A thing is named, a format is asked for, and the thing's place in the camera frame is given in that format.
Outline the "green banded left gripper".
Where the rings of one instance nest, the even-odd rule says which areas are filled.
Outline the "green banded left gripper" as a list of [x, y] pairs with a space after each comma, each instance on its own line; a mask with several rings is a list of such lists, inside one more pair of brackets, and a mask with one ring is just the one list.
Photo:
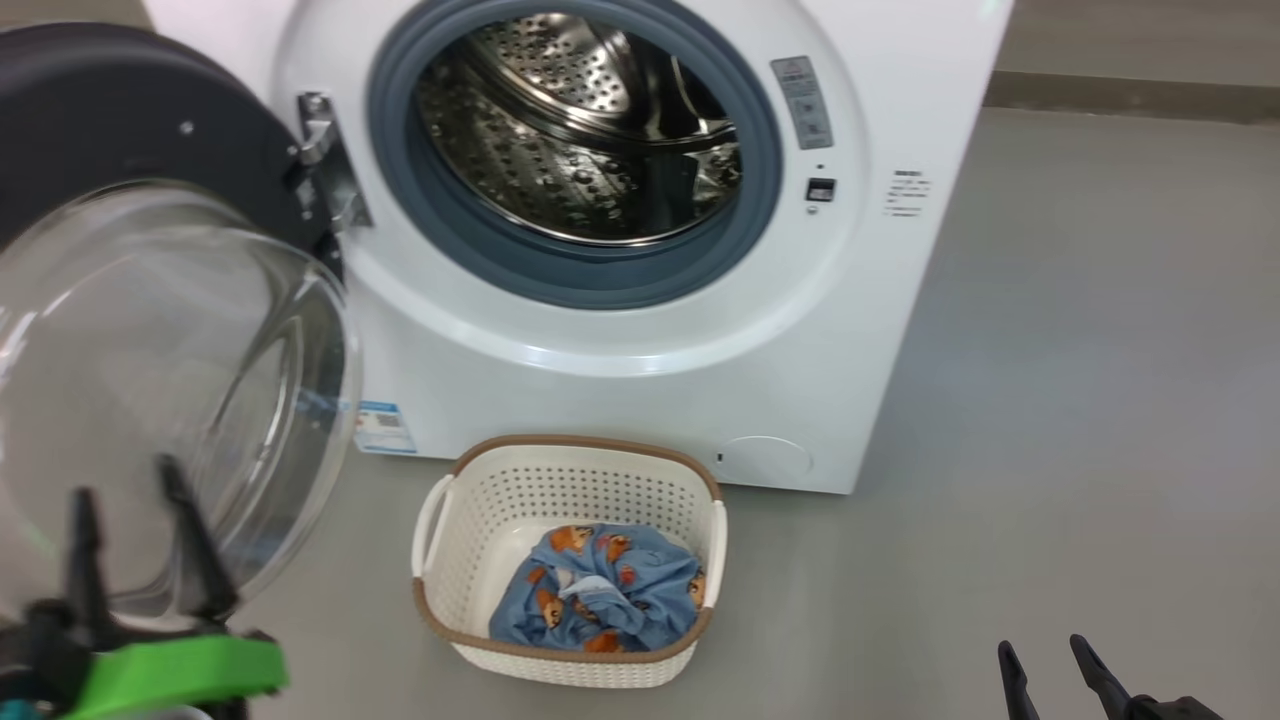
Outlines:
[[[225, 623], [241, 597], [224, 568], [179, 460], [155, 457], [161, 496], [177, 537], [178, 607], [204, 623]], [[67, 602], [88, 646], [113, 646], [113, 616], [99, 553], [102, 537], [95, 492], [72, 495]], [[96, 653], [65, 719], [114, 719], [165, 708], [218, 705], [271, 694], [291, 684], [279, 644], [238, 635], [198, 635], [128, 644]]]

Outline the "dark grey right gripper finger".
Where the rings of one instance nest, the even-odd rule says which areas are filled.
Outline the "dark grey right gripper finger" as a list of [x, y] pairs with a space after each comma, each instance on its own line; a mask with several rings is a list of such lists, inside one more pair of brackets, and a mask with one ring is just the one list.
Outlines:
[[1089, 641], [1082, 634], [1071, 634], [1069, 644], [1085, 685], [1098, 697], [1105, 716], [1111, 720], [1132, 719], [1129, 711], [1132, 696], [1096, 653]]
[[997, 647], [998, 667], [1009, 720], [1041, 720], [1028, 692], [1028, 676], [1012, 643], [1001, 641]]

